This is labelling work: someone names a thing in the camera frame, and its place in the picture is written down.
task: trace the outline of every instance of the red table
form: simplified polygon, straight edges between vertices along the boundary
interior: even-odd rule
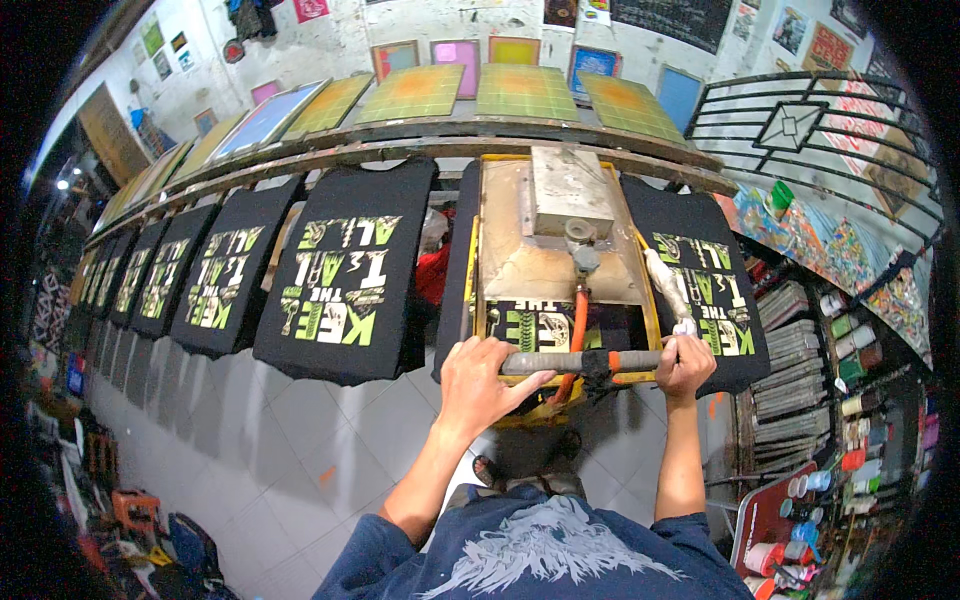
[[[790,480],[817,470],[817,464],[810,461],[789,475],[757,488],[743,497],[736,512],[736,531],[733,533],[733,551],[730,564],[740,577],[753,574],[743,563],[744,557],[755,543],[790,541],[790,530],[796,523],[780,516],[780,504],[789,497],[786,487]],[[813,500],[813,492],[807,492],[795,502]]]

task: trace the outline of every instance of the orange hose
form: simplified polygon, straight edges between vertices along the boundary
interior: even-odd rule
[[[585,290],[577,292],[577,307],[573,316],[573,337],[570,339],[570,351],[579,352],[584,349],[584,337],[587,335],[587,305],[589,304],[589,293]],[[565,404],[570,399],[570,392],[573,391],[573,381],[577,378],[576,373],[569,372],[564,375],[557,393],[547,399],[548,404]]]

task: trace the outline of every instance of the navy t-shirt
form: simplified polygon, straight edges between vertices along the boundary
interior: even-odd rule
[[[647,529],[532,486],[446,511],[426,553],[385,518],[362,516],[313,597],[492,596],[753,598],[710,542],[704,513]]]

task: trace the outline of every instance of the tiled floor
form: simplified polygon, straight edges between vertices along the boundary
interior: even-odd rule
[[[293,381],[249,350],[210,361],[111,324],[95,326],[90,345],[96,369],[86,401],[117,437],[122,485],[197,520],[217,543],[228,584],[250,600],[310,596],[360,515],[378,510],[413,464],[440,409],[429,367],[341,388]],[[723,455],[729,422],[710,422],[709,398],[701,402],[704,457]],[[662,395],[637,386],[572,417],[590,504],[650,525],[666,434]],[[451,490],[479,483],[470,468],[479,452],[514,476],[528,474],[557,433],[485,433]]]

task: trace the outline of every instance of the white wall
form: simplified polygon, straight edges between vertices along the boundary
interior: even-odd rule
[[[872,36],[857,40],[829,16],[830,0],[763,0],[747,40],[731,33],[739,5],[734,0],[715,56],[677,39],[618,22],[610,27],[579,23],[575,32],[544,26],[542,0],[386,0],[369,5],[364,0],[327,0],[327,5],[331,14],[300,24],[293,2],[283,2],[273,9],[276,38],[269,42],[245,42],[247,55],[236,64],[226,64],[223,46],[235,36],[235,31],[222,0],[156,0],[141,23],[156,14],[166,41],[161,51],[170,61],[173,74],[161,81],[149,58],[136,65],[133,46],[142,43],[138,23],[122,46],[67,100],[52,123],[35,164],[46,157],[66,124],[101,82],[107,84],[128,125],[128,107],[148,108],[171,137],[183,141],[198,134],[193,117],[207,108],[212,108],[218,118],[253,108],[253,87],[278,80],[281,88],[289,89],[326,77],[343,78],[357,71],[371,71],[371,46],[408,39],[418,41],[420,63],[428,64],[433,40],[479,39],[481,60],[486,61],[490,35],[536,37],[542,40],[540,63],[560,67],[564,74],[574,43],[615,50],[623,56],[621,77],[646,84],[654,94],[659,92],[665,65],[706,82],[778,72],[777,59],[799,70],[817,21],[854,44],[851,68],[865,69],[874,46]],[[796,56],[772,40],[784,5],[796,6],[810,19]],[[169,41],[181,31],[187,44],[175,54]],[[177,62],[177,55],[183,51],[190,52],[195,64],[187,72]],[[130,94],[130,79],[137,79],[140,84],[136,95]],[[839,158],[837,163],[835,168],[842,170],[844,165]],[[784,169],[785,175],[798,179],[814,177],[796,168]],[[851,187],[848,181],[838,179],[824,183],[878,204],[865,186]],[[805,188],[795,192],[815,198]],[[831,212],[850,214],[884,237],[891,237],[891,246],[898,242],[910,249],[917,246],[915,236],[891,227],[880,216],[830,197],[820,204]],[[916,208],[909,209],[903,219],[924,231],[932,231],[933,221]]]

